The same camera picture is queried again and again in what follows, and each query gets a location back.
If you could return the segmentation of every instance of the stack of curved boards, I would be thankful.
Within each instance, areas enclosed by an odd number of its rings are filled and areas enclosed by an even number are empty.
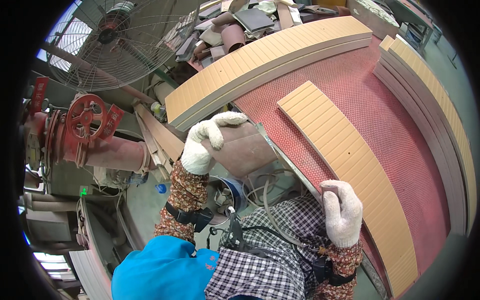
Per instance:
[[[350,121],[310,81],[278,102],[337,179],[363,203],[363,222],[385,267],[394,297],[417,278],[412,236],[390,180]]]
[[[469,233],[477,210],[469,142],[448,93],[427,63],[401,39],[387,36],[374,74],[415,121],[437,164],[445,188],[451,231]]]
[[[317,60],[366,47],[371,37],[372,31],[352,16],[263,37],[217,60],[168,95],[168,122],[185,131],[254,88]]]

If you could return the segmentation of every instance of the wrist strap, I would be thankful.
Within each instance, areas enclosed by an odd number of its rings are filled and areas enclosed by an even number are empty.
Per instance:
[[[194,232],[202,231],[213,219],[213,213],[208,207],[185,212],[181,209],[176,209],[170,202],[167,202],[165,203],[165,208],[179,223],[192,223],[195,225]]]

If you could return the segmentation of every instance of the blue cloth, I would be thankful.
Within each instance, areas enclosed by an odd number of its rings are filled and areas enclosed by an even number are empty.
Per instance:
[[[192,257],[194,251],[192,243],[172,236],[151,239],[142,251],[132,251],[115,268],[113,299],[205,299],[204,289],[215,271],[218,253],[199,249]]]

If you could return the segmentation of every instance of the green exit sign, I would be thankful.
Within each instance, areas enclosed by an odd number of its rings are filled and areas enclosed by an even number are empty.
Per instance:
[[[80,197],[88,195],[88,186],[86,185],[81,185],[80,186]]]

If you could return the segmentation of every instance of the red sign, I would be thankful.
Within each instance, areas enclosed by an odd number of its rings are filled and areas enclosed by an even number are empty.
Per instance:
[[[33,89],[32,102],[30,103],[30,115],[42,110],[42,102],[47,88],[48,77],[37,77]]]
[[[123,113],[123,110],[118,108],[115,104],[110,107],[107,114],[107,125],[103,129],[103,132],[98,136],[100,139],[110,143],[113,133],[117,130],[120,120],[123,117]]]

